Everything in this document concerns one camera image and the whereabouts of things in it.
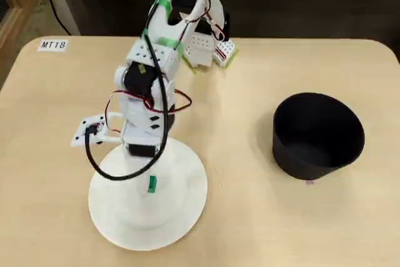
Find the white bracket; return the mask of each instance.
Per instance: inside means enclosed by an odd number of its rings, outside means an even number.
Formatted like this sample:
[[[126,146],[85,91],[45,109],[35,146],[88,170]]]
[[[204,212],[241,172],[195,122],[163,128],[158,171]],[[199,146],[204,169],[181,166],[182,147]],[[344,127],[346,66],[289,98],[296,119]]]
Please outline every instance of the white bracket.
[[[110,112],[107,114],[108,122],[110,123],[113,118],[119,117],[123,118],[121,113]],[[71,141],[71,147],[78,147],[85,145],[85,130],[92,124],[98,124],[98,133],[90,134],[90,144],[100,143],[100,142],[112,142],[112,143],[121,143],[121,137],[113,137],[108,136],[108,128],[105,125],[106,120],[104,119],[103,114],[86,117],[84,118],[78,126],[78,129],[75,132],[74,137]]]

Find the round white base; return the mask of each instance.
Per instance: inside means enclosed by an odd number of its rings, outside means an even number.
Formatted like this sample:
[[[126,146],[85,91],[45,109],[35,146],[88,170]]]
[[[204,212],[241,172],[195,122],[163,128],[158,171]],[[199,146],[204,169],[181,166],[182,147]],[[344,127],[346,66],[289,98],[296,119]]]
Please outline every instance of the round white base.
[[[100,168],[113,175],[131,173],[133,164],[122,146],[114,148]],[[157,177],[148,193],[150,175]],[[141,176],[110,181],[95,173],[89,188],[89,211],[94,225],[110,242],[126,249],[148,251],[182,238],[199,219],[207,198],[207,176],[196,153],[168,138],[158,162]]]

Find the black cup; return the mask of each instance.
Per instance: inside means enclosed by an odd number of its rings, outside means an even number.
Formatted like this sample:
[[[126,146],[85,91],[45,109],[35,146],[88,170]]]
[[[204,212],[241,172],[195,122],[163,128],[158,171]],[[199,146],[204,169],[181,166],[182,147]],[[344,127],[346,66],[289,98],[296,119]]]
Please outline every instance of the black cup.
[[[295,94],[274,114],[272,152],[282,170],[298,179],[318,179],[351,164],[364,140],[357,116],[330,96]]]

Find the floor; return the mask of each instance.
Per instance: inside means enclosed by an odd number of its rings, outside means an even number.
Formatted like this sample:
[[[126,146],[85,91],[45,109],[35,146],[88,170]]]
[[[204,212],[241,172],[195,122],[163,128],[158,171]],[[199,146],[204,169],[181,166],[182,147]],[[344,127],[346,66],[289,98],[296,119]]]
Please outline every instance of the floor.
[[[39,0],[29,17],[22,34],[18,37],[14,50],[9,54],[5,66],[0,68],[0,87],[3,86],[15,59],[25,44],[41,36],[64,36],[66,33],[54,17],[49,0]]]

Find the beige tabletop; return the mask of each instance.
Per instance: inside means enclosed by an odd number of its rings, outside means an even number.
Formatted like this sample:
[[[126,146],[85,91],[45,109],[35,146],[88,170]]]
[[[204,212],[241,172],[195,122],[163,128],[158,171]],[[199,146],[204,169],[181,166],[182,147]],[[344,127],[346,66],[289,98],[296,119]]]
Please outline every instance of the beige tabletop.
[[[181,63],[177,88],[194,103],[171,136],[202,159],[209,194],[189,234],[140,253],[97,232],[93,169],[69,147],[80,120],[104,109],[135,39],[66,39],[63,53],[37,52],[40,39],[25,46],[0,93],[1,266],[400,266],[400,68],[389,48],[235,39],[227,70],[194,74]],[[314,184],[282,172],[271,154],[274,110],[305,91],[340,99],[366,134],[355,163]],[[112,147],[94,147],[97,161]]]

